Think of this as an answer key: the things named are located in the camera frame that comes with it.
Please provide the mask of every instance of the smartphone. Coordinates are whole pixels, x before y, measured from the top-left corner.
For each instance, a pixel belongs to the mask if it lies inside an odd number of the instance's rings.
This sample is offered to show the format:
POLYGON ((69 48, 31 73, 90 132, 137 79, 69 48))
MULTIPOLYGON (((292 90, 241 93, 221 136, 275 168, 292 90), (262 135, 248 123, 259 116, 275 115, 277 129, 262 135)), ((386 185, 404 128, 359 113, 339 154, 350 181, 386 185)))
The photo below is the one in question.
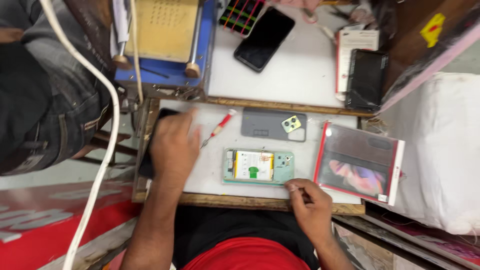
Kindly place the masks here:
POLYGON ((388 53, 354 49, 348 77, 345 107, 348 109, 380 109, 382 86, 388 65, 388 53))
POLYGON ((150 140, 148 141, 147 148, 145 149, 144 157, 142 158, 142 162, 140 162, 140 166, 138 168, 138 173, 141 176, 148 177, 150 179, 153 178, 153 165, 152 165, 152 157, 150 156, 150 142, 152 141, 153 136, 155 135, 155 130, 156 130, 156 125, 157 123, 164 117, 170 116, 170 115, 176 115, 179 114, 178 111, 176 110, 170 110, 170 109, 160 109, 158 112, 158 117, 156 119, 156 122, 153 126, 153 132, 152 135, 150 136, 150 140))
POLYGON ((295 21, 285 14, 268 8, 233 56, 256 72, 261 72, 294 25, 295 21))

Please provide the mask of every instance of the white cloth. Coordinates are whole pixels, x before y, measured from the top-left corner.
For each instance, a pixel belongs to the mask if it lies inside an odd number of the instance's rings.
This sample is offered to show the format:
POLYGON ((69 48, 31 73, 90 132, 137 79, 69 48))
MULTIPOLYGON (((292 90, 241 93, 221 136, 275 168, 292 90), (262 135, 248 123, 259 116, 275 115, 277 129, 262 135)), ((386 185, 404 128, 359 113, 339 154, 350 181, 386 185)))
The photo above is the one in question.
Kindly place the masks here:
POLYGON ((436 73, 380 115, 405 140, 392 211, 452 234, 480 234, 480 75, 436 73))

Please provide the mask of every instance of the screwdriver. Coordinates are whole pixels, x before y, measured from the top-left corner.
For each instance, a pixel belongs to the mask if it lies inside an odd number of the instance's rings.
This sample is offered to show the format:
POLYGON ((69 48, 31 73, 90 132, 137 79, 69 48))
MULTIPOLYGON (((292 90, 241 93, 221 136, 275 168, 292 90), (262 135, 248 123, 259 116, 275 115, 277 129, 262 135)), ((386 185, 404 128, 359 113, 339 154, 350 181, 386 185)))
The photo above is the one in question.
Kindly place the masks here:
POLYGON ((216 126, 216 128, 212 131, 212 133, 210 134, 210 137, 208 139, 206 139, 204 141, 204 143, 202 143, 202 147, 200 147, 200 149, 202 149, 204 146, 206 146, 208 144, 208 141, 214 137, 215 135, 217 135, 224 127, 225 127, 225 124, 230 120, 230 118, 232 118, 232 116, 234 116, 235 114, 237 114, 237 111, 234 110, 234 109, 229 109, 228 110, 228 114, 223 118, 222 122, 220 122, 220 124, 218 124, 216 126))

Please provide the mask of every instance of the red t-shirt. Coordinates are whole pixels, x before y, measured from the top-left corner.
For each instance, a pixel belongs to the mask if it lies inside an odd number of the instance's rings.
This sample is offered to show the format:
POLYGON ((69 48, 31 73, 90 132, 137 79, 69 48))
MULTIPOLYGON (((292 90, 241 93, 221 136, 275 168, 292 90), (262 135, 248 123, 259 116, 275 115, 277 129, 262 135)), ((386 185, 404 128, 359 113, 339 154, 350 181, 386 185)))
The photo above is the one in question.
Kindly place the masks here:
POLYGON ((238 237, 218 243, 182 270, 310 270, 281 244, 259 237, 238 237))

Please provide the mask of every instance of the white work surface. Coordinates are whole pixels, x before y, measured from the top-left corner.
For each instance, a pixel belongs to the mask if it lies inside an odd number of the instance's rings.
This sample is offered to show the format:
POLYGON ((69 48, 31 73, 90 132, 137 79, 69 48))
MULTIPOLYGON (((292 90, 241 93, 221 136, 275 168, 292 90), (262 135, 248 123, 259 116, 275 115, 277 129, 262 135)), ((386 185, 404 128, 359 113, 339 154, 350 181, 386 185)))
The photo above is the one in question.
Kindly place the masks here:
MULTIPOLYGON (((298 8, 276 8, 294 19, 295 26, 261 73, 233 57, 242 38, 217 27, 208 95, 344 108, 335 98, 335 45, 319 28, 306 23, 298 8)), ((330 6, 316 11, 318 22, 333 32, 348 24, 331 15, 330 6)))
MULTIPOLYGON (((199 109, 193 125, 202 125, 202 140, 209 137, 212 130, 228 113, 228 109, 232 108, 238 111, 238 114, 231 118, 226 127, 217 136, 213 137, 207 146, 201 149, 197 163, 183 189, 185 192, 193 193, 287 199, 288 192, 284 187, 223 184, 222 168, 225 149, 236 147, 290 151, 295 155, 295 177, 312 179, 323 121, 330 120, 350 127, 357 126, 357 118, 354 116, 307 113, 307 138, 303 143, 253 138, 240 134, 242 107, 190 103, 167 99, 162 99, 160 102, 160 108, 178 111, 186 111, 192 106, 199 109)), ((359 197, 334 190, 325 191, 332 197, 334 203, 361 203, 359 197)))

